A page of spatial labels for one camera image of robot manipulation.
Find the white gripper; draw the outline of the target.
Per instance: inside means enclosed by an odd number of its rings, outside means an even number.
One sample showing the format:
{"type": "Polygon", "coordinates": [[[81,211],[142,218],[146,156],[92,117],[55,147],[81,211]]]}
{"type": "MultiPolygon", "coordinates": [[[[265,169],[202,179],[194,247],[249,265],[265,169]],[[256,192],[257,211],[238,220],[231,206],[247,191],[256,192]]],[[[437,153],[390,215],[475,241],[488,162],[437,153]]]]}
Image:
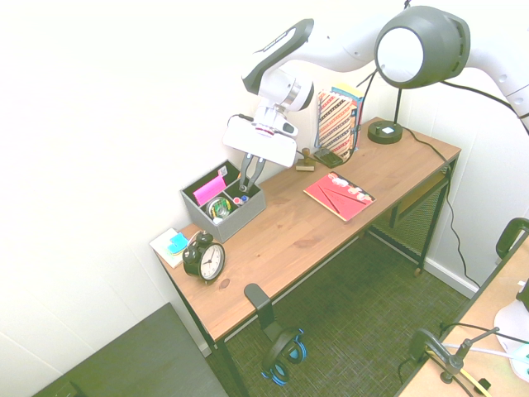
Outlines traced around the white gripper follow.
{"type": "Polygon", "coordinates": [[[278,165],[291,167],[296,158],[297,143],[281,133],[270,134],[254,126],[244,119],[231,119],[222,138],[224,145],[245,152],[241,162],[241,176],[239,190],[250,191],[260,177],[266,160],[278,165]],[[245,186],[246,174],[252,161],[252,155],[259,157],[255,164],[254,174],[245,186]]]}

